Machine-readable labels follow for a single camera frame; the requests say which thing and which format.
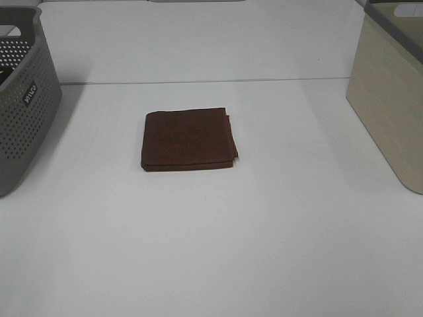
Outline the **folded brown towel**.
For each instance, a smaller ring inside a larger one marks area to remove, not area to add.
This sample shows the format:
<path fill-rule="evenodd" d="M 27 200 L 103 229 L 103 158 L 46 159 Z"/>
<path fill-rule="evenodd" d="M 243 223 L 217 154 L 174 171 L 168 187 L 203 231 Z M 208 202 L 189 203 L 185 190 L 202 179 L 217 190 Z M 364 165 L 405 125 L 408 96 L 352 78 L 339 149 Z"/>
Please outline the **folded brown towel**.
<path fill-rule="evenodd" d="M 238 157 L 225 108 L 151 112 L 145 117 L 146 172 L 231 168 Z"/>

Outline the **beige plastic basket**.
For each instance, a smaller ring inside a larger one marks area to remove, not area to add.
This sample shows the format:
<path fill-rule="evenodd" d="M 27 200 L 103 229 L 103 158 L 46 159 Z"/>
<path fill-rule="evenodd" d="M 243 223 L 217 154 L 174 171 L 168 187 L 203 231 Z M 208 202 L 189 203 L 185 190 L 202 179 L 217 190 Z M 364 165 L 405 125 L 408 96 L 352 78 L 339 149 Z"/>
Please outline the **beige plastic basket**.
<path fill-rule="evenodd" d="M 421 194 L 421 1 L 366 2 L 346 99 L 399 182 Z"/>

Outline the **grey perforated plastic basket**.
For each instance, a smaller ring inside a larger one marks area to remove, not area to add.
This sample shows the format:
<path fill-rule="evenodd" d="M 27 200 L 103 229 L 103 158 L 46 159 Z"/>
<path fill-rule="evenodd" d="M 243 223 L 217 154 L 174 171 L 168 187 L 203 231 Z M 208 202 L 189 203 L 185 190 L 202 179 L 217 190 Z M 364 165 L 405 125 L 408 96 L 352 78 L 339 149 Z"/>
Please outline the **grey perforated plastic basket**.
<path fill-rule="evenodd" d="M 59 84 L 38 7 L 2 6 L 1 195 L 12 192 L 36 156 L 61 102 Z"/>

